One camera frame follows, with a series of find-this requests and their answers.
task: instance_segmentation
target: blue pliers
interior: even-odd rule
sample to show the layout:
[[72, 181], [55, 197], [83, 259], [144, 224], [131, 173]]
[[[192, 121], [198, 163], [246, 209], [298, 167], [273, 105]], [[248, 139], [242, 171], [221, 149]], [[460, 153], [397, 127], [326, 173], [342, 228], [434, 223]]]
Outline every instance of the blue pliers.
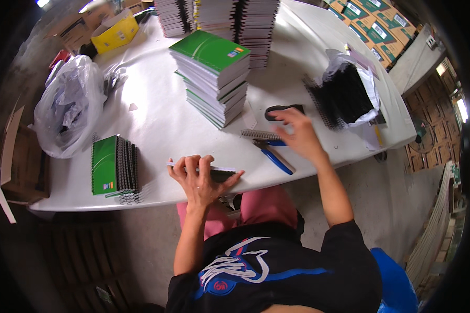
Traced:
[[287, 163], [283, 159], [279, 159], [276, 156], [275, 152], [272, 152], [269, 150], [268, 146], [285, 146], [282, 141], [279, 140], [257, 140], [254, 139], [252, 141], [252, 144], [254, 144], [256, 147], [261, 149], [261, 152], [263, 152], [273, 163], [275, 163], [276, 166], [278, 166], [282, 171], [286, 172], [289, 175], [292, 175], [294, 173], [293, 170], [291, 170], [288, 166], [286, 166], [284, 163]]

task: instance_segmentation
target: person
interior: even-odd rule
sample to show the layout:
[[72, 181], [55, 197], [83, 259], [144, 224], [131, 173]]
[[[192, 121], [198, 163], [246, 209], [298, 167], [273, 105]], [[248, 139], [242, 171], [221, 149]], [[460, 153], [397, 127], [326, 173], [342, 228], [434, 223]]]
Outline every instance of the person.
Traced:
[[177, 204], [182, 232], [165, 311], [376, 312], [379, 268], [310, 119], [294, 108], [270, 115], [292, 126], [292, 135], [280, 127], [275, 131], [317, 169], [329, 224], [321, 251], [302, 247], [297, 210], [282, 187], [245, 192], [236, 221], [221, 212], [217, 198], [244, 171], [215, 184], [211, 155], [182, 157], [168, 166], [188, 202]]

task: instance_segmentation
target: white table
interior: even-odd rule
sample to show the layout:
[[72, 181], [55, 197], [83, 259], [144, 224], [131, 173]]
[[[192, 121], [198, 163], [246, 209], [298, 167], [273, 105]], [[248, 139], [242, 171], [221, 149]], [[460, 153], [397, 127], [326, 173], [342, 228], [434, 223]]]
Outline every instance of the white table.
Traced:
[[[149, 207], [185, 201], [185, 195], [166, 170], [174, 160], [193, 154], [212, 154], [213, 165], [244, 169], [246, 173], [232, 192], [244, 192], [315, 174], [312, 165], [288, 147], [275, 147], [296, 172], [282, 172], [250, 140], [241, 138], [245, 128], [238, 116], [218, 131], [186, 102], [185, 86], [173, 72], [176, 64], [167, 48], [179, 39], [165, 39], [156, 16], [152, 16], [134, 40], [96, 57], [103, 73], [126, 67], [128, 79], [105, 106], [95, 131], [102, 138], [120, 134], [139, 147], [139, 181], [142, 202], [121, 205], [118, 198], [91, 193], [90, 143], [72, 159], [51, 159], [50, 198], [31, 206], [39, 211], [97, 211]], [[328, 65], [325, 50], [343, 50], [349, 43], [373, 60], [380, 80], [376, 86], [381, 111], [387, 121], [380, 128], [383, 149], [412, 141], [415, 130], [395, 85], [370, 50], [331, 12], [291, 0], [282, 1], [273, 35], [272, 51], [265, 70], [253, 70], [247, 81], [247, 98], [257, 119], [257, 130], [269, 130], [266, 108], [301, 103], [335, 167], [351, 164], [380, 151], [369, 151], [358, 130], [332, 132], [322, 122], [301, 81], [303, 74], [321, 76]], [[129, 112], [135, 103], [137, 110]]]

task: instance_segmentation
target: concrete floor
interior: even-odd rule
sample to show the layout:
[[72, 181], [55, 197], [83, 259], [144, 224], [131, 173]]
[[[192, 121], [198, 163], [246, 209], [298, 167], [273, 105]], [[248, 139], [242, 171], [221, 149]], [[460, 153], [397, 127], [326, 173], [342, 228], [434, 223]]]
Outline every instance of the concrete floor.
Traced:
[[[337, 170], [353, 205], [355, 220], [368, 248], [381, 247], [402, 263], [427, 219], [439, 188], [442, 167], [403, 172], [404, 148], [390, 150], [388, 160], [374, 158]], [[318, 250], [328, 229], [317, 177], [284, 184], [305, 219], [303, 246]], [[165, 305], [172, 263], [181, 234], [175, 205], [116, 212], [131, 272], [143, 300]]]

